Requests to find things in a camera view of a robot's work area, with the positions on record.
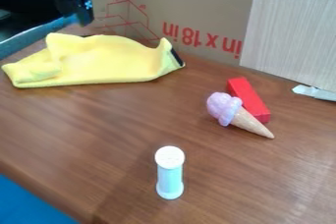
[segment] waffle cone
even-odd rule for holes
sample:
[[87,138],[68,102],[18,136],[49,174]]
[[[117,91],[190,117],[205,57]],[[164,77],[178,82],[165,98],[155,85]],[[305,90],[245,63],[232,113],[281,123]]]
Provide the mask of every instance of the waffle cone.
[[269,139],[274,139],[274,135],[243,107],[237,111],[235,117],[231,121],[231,125]]

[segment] wooden panel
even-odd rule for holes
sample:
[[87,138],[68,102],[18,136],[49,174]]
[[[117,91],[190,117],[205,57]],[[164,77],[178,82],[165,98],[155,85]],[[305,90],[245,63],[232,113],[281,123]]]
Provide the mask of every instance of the wooden panel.
[[241,65],[336,91],[336,0],[253,0]]
[[[17,89],[1,73],[0,170],[85,223],[336,223],[335,105],[295,95],[294,82],[181,57],[185,69],[143,84]],[[206,97],[237,76],[272,112],[275,140],[207,115]],[[155,192],[153,155],[167,144],[187,156],[186,190],[172,201]]]

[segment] white spool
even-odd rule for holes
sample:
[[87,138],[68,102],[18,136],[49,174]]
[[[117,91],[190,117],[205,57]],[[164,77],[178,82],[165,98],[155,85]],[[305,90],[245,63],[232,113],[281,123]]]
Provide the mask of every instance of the white spool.
[[157,193],[165,199],[175,199],[183,193],[183,163],[185,153],[175,146],[164,146],[155,153]]

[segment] light wood board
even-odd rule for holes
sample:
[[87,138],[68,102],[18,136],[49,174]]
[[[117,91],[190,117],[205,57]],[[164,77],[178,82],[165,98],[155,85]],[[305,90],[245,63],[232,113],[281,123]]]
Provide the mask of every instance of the light wood board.
[[336,0],[253,0],[241,65],[336,91]]

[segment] box diagram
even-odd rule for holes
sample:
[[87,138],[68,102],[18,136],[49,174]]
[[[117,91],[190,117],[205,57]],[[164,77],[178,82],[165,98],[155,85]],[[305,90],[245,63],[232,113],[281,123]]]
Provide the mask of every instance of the box diagram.
[[160,38],[149,28],[149,17],[131,0],[114,1],[106,4],[105,16],[95,18],[95,28],[105,32],[123,35],[151,42]]

